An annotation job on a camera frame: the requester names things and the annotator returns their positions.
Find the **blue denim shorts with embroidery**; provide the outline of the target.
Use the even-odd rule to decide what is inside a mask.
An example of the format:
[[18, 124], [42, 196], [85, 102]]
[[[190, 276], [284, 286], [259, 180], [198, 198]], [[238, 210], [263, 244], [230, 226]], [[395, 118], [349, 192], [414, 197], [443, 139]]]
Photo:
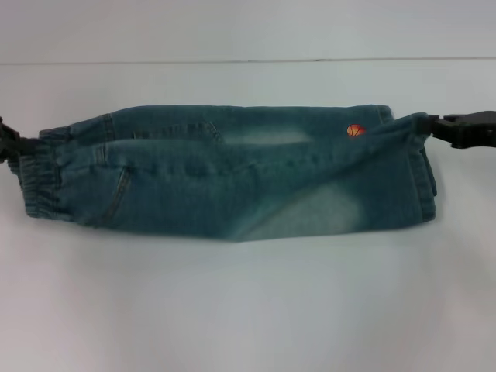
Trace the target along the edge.
[[241, 241], [398, 229], [436, 215], [425, 117], [142, 106], [44, 130], [5, 163], [38, 219]]

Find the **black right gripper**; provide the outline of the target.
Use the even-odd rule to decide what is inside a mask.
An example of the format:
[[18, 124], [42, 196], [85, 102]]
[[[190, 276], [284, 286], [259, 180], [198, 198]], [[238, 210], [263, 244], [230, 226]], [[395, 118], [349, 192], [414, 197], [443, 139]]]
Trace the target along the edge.
[[[447, 125], [444, 119], [450, 122], [452, 127]], [[444, 119], [438, 115], [427, 115], [424, 120], [424, 125], [429, 127], [427, 133], [460, 150], [472, 147], [496, 148], [496, 111], [445, 115]]]

